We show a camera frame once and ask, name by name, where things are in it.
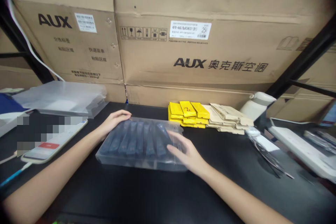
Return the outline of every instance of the hand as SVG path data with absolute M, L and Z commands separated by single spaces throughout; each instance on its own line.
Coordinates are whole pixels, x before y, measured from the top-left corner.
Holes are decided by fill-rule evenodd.
M 111 113 L 106 120 L 95 129 L 101 136 L 101 140 L 103 141 L 111 130 L 113 130 L 120 122 L 128 120 L 131 115 L 132 114 L 126 110 L 119 110 Z
M 201 155 L 196 150 L 193 143 L 179 133 L 167 131 L 169 135 L 176 137 L 187 149 L 186 153 L 182 153 L 172 145 L 167 145 L 167 149 L 175 155 L 191 172 L 197 176 L 203 175 L 209 170 L 210 165 L 205 162 Z

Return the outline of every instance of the person's left hand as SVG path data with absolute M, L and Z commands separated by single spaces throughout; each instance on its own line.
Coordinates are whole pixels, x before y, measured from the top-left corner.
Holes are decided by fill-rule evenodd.
M 103 141 L 107 134 L 113 130 L 118 123 L 122 121 L 126 121 L 131 117 L 131 113 L 126 110 L 119 110 L 117 112 L 111 113 L 108 118 L 100 125 L 95 131 L 101 136 L 101 140 Z

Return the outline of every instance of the blue fabric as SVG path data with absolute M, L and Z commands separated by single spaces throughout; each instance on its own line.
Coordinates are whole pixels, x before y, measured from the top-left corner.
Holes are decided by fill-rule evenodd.
M 10 113 L 10 112 L 21 112 L 27 109 L 21 107 L 12 97 L 0 93 L 0 114 Z

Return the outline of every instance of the thermos lid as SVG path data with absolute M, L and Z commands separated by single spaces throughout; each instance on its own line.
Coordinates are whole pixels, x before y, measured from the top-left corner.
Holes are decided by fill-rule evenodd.
M 265 94 L 263 92 L 257 92 L 255 94 L 250 95 L 250 99 L 254 101 L 255 103 L 258 103 L 260 105 L 268 106 L 272 102 L 275 102 L 276 99 L 273 96 L 270 96 L 268 94 Z

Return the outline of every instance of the stack of packets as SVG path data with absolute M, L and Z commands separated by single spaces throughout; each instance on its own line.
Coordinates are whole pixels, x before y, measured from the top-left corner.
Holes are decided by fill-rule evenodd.
M 210 113 L 207 127 L 216 128 L 220 132 L 244 135 L 244 130 L 254 125 L 253 120 L 232 107 L 215 103 L 203 107 Z
M 183 127 L 205 128 L 209 123 L 210 113 L 200 104 L 189 101 L 170 102 L 168 105 L 169 121 L 175 121 Z

